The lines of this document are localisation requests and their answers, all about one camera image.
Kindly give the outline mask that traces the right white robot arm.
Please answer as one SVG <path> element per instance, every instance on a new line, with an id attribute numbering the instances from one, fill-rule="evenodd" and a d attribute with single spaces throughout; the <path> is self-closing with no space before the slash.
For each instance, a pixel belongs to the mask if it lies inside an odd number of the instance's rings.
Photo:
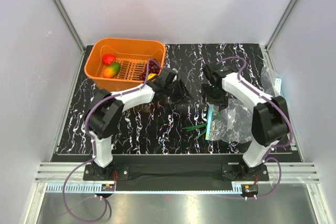
<path id="1" fill-rule="evenodd" d="M 241 161 L 223 174 L 228 180 L 250 180 L 265 163 L 271 148 L 292 132 L 288 107 L 282 96 L 273 97 L 248 83 L 238 72 L 228 68 L 206 65 L 203 73 L 208 84 L 202 85 L 202 97 L 211 105 L 225 109 L 228 95 L 232 94 L 253 114 L 251 132 L 253 140 Z"/>

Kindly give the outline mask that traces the clear zip top bag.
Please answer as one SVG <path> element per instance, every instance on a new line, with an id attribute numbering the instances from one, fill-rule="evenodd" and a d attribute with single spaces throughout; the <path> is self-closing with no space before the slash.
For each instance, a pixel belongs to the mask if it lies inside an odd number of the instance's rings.
<path id="1" fill-rule="evenodd" d="M 248 143 L 253 140 L 252 118 L 252 112 L 237 99 L 228 99 L 228 107 L 225 109 L 210 104 L 205 139 L 212 142 Z"/>

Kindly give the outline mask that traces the green spring onion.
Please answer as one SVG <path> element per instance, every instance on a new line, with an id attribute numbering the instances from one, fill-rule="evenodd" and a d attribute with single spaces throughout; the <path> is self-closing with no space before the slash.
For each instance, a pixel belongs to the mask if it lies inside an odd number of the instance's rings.
<path id="1" fill-rule="evenodd" d="M 198 130 L 198 129 L 203 129 L 203 131 L 201 132 L 201 134 L 199 136 L 205 135 L 205 139 L 207 141 L 210 140 L 210 132 L 211 132 L 211 124 L 213 121 L 215 121 L 215 119 L 218 118 L 218 114 L 219 112 L 217 111 L 209 111 L 208 115 L 207 115 L 207 122 L 203 123 L 203 124 L 199 124 L 199 125 L 194 125 L 194 126 L 187 126 L 187 127 L 183 127 L 183 130 L 186 131 L 192 131 L 192 130 Z"/>

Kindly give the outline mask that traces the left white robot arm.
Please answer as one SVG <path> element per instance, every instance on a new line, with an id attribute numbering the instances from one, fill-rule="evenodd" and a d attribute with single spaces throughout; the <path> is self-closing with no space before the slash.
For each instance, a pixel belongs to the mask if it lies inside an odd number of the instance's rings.
<path id="1" fill-rule="evenodd" d="M 103 180 L 113 175 L 111 135 L 117 130 L 122 113 L 162 98 L 170 98 L 174 104 L 188 104 L 193 100 L 177 72 L 170 68 L 163 68 L 159 75 L 135 88 L 118 92 L 101 89 L 96 93 L 85 117 L 85 132 L 93 148 L 89 173 Z"/>

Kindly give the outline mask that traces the dark red grape bunch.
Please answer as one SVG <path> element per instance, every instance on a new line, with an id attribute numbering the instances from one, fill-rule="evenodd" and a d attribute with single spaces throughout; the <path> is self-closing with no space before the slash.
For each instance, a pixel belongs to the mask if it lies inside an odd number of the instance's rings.
<path id="1" fill-rule="evenodd" d="M 150 60 L 148 63 L 145 64 L 144 71 L 139 75 L 140 81 L 144 81 L 145 77 L 148 78 L 148 75 L 151 73 L 158 75 L 160 72 L 160 67 L 155 59 Z"/>

